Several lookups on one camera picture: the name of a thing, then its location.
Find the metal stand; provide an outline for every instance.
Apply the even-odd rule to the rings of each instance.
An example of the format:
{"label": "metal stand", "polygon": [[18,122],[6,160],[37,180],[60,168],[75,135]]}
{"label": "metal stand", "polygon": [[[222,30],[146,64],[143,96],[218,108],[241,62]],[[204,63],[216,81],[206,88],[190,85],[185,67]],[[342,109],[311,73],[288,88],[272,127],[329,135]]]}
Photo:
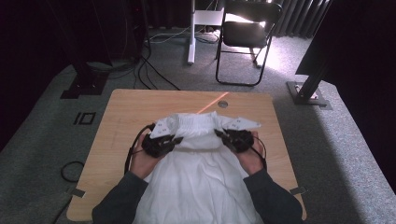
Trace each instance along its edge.
{"label": "metal stand", "polygon": [[318,105],[322,110],[332,110],[328,100],[325,100],[319,89],[308,97],[302,93],[303,82],[287,82],[293,101],[297,105]]}

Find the folding chair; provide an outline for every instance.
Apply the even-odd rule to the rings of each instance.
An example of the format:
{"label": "folding chair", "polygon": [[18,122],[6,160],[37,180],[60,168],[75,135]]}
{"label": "folding chair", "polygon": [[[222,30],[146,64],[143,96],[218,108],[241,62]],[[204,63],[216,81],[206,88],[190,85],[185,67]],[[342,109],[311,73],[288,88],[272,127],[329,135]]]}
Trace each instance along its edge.
{"label": "folding chair", "polygon": [[[228,21],[227,16],[235,15],[245,21]],[[226,85],[237,86],[256,86],[262,81],[262,74],[264,72],[265,63],[268,56],[268,51],[271,46],[273,30],[278,20],[282,15],[282,7],[275,3],[267,2],[253,2],[244,0],[228,0],[224,6],[224,14],[222,18],[218,50],[216,52],[217,66],[216,66],[216,81]],[[222,44],[229,47],[241,47],[249,49],[260,49],[259,53],[246,53],[222,50]],[[265,56],[262,64],[259,79],[254,83],[240,83],[222,81],[219,78],[219,63],[220,54],[226,53],[242,53],[252,54],[254,56],[254,63],[257,63],[257,57],[266,48]]]}

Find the black curtain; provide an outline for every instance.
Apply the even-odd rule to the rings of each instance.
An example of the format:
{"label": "black curtain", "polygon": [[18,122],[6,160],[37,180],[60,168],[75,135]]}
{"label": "black curtain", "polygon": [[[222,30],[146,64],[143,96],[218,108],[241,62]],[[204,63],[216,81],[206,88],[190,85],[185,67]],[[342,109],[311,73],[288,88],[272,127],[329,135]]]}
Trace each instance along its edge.
{"label": "black curtain", "polygon": [[[391,0],[333,0],[296,73],[324,75],[324,80],[337,87],[393,190],[395,21]],[[327,69],[320,70],[325,63]]]}

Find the white cloth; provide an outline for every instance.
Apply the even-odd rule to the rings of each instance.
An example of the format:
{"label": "white cloth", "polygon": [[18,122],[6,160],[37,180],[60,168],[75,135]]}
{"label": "white cloth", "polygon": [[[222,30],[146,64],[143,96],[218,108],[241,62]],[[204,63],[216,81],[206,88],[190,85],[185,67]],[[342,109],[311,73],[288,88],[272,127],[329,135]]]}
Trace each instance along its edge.
{"label": "white cloth", "polygon": [[[187,122],[198,120],[188,115],[179,123],[186,124],[179,133],[188,144],[175,147],[145,179],[149,184],[134,223],[262,223],[243,182],[248,174],[213,133],[221,120],[216,114],[204,117],[217,121]],[[198,126],[199,132],[193,129]]]}

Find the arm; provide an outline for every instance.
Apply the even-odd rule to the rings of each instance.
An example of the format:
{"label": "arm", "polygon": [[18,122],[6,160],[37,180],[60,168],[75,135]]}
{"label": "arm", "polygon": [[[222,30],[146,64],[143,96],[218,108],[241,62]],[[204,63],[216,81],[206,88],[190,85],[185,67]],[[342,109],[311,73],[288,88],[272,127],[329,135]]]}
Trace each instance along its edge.
{"label": "arm", "polygon": [[[253,147],[262,154],[263,146],[258,133],[252,132]],[[303,223],[303,208],[296,198],[275,183],[265,169],[259,156],[252,150],[234,153],[241,166],[249,174],[244,179],[256,211],[265,223]]]}
{"label": "arm", "polygon": [[137,206],[148,183],[146,178],[155,165],[163,158],[152,158],[142,148],[145,135],[139,137],[134,155],[131,158],[130,171],[120,183],[92,210],[93,223],[132,223]]}
{"label": "arm", "polygon": [[264,223],[303,223],[303,208],[275,183],[264,169],[244,179],[256,211]]}
{"label": "arm", "polygon": [[93,223],[132,223],[148,183],[128,172],[92,210]]}

